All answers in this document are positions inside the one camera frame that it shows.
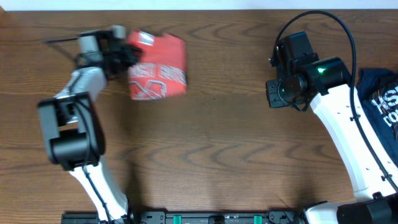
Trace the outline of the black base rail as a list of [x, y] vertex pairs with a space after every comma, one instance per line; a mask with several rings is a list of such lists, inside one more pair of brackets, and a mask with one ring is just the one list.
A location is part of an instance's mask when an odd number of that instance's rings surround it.
[[265, 212], [129, 212], [112, 223], [132, 224], [306, 224], [303, 212], [269, 210]]

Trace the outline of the red t-shirt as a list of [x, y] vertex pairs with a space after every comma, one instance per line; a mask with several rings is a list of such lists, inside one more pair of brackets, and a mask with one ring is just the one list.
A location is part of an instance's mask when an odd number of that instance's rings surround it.
[[158, 100], [187, 92], [185, 41], [167, 33], [131, 32], [128, 42], [142, 50], [139, 62], [129, 69], [132, 100]]

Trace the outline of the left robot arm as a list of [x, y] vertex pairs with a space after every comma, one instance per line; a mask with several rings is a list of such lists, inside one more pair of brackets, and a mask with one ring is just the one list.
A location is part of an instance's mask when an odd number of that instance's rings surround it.
[[70, 223], [135, 223], [129, 199], [113, 179], [106, 163], [106, 142], [94, 102], [113, 75], [135, 65], [141, 50], [126, 41], [121, 26], [82, 32], [80, 52], [72, 58], [70, 81], [38, 104], [45, 151], [84, 188], [97, 214], [68, 216]]

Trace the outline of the navy blue t-shirt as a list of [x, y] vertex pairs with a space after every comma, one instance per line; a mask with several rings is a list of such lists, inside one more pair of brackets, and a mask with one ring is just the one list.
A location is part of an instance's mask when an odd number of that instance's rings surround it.
[[397, 73], [384, 68], [359, 71], [358, 97], [383, 148], [397, 163]]

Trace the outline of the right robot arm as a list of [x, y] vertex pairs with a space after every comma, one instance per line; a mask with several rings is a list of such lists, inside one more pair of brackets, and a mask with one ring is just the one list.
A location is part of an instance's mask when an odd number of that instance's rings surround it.
[[351, 75], [338, 57], [316, 54], [278, 64], [266, 81], [271, 108], [311, 109], [326, 127], [349, 174], [354, 202], [320, 202], [269, 214], [271, 223], [397, 223], [397, 167], [366, 117]]

